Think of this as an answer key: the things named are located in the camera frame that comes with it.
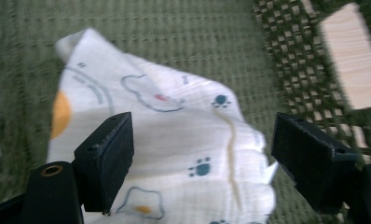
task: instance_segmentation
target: green woven mat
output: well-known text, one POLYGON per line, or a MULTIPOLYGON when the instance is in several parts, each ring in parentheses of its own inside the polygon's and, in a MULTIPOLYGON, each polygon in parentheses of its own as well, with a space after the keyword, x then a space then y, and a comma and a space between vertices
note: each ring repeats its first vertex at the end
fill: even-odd
MULTIPOLYGON (((267 151, 278 111, 309 118, 353 147, 352 132, 341 126, 349 118, 328 58, 320 55, 316 64, 307 60, 299 70, 304 73, 295 74, 291 67, 291 62, 323 50, 322 41, 313 42, 317 31, 310 30, 309 42, 296 45, 301 53, 294 58, 281 50, 282 43, 289 50, 294 48, 286 36, 293 24, 280 23, 275 8, 283 20, 287 14, 296 19, 302 34, 309 31, 303 26, 302 8, 303 16, 290 11, 299 1, 274 2, 270 8, 273 1, 0 0, 0 202, 22 193, 28 174, 45 162, 51 107, 63 68, 53 45, 88 26, 126 52, 229 86, 237 94, 246 120, 266 136, 267 151), (272 22, 278 33, 266 26, 272 22), (282 57, 287 63, 280 63, 282 57), (304 82, 313 85, 298 88, 304 82), (316 119, 313 111, 323 119, 316 119)), ((363 113, 357 115, 365 118, 363 113)), ((316 216, 282 170, 272 185, 277 208, 271 223, 332 220, 316 216)))

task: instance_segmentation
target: blue paw print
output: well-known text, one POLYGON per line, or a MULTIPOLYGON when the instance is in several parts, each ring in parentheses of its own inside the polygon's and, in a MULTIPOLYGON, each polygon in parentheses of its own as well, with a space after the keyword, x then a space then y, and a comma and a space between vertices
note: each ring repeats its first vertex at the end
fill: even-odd
POLYGON ((218 95, 214 98, 214 102, 212 103, 212 106, 218 108, 218 107, 223 107, 227 108, 228 105, 230 105, 231 102, 227 99, 225 95, 218 95))
POLYGON ((227 223, 225 220, 221 220, 219 222, 216 222, 216 221, 211 222, 210 224, 229 224, 229 223, 227 223))
POLYGON ((192 171, 192 174, 189 174, 189 176, 194 175, 207 175, 210 172, 210 157, 206 157, 205 160, 198 160, 196 167, 188 168, 189 171, 192 171))

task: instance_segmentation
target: cloth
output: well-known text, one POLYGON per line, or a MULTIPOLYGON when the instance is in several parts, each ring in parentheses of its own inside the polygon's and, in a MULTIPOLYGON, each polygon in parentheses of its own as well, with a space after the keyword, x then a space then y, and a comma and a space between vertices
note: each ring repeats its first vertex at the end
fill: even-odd
POLYGON ((265 223, 275 206, 265 139, 224 85, 121 52, 89 28, 58 41, 66 63, 48 161, 130 111, 135 154, 111 216, 86 223, 265 223))

